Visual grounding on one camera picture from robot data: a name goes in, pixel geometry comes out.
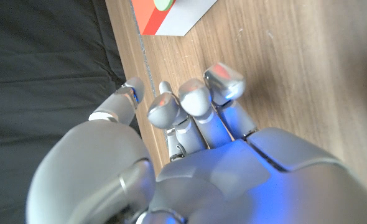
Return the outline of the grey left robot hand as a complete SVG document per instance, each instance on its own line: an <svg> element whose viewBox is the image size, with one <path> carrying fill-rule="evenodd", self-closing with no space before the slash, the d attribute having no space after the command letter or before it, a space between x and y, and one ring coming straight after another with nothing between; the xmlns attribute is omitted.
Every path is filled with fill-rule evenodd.
<svg viewBox="0 0 367 224"><path fill-rule="evenodd" d="M156 174L130 127L144 97L131 78L39 164L27 223L367 223L367 190L335 156L238 103L242 74L223 63L174 93L161 82L147 118L167 132Z"/></svg>

